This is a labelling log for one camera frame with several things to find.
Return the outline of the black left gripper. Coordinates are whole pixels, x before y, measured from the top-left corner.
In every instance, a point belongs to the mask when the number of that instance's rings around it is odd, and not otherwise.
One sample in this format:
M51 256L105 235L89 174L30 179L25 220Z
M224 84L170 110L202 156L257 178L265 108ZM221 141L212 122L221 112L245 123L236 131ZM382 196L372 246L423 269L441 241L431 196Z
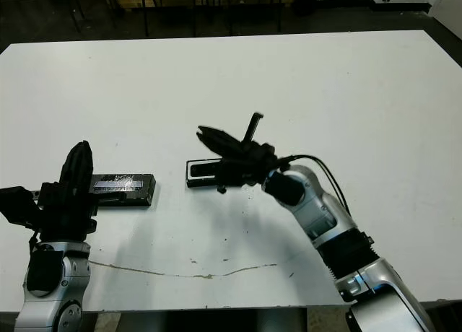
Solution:
M126 193L89 191L93 173L92 150L88 141L77 143L62 166L60 183L43 183L38 195L38 214L32 223L42 241L83 241L95 232L98 206L123 201Z

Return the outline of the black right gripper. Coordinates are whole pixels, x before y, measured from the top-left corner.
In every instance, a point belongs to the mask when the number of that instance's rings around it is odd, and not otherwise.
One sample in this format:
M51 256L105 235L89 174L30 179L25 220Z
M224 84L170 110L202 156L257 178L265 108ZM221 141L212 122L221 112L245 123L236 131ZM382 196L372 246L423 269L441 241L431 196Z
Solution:
M255 112L242 140L237 140L223 130L199 126L197 137L212 152L222 157L215 178L217 190L225 193L228 187L241 187L262 183L274 168L278 157L275 147L253 140L258 122L263 118Z

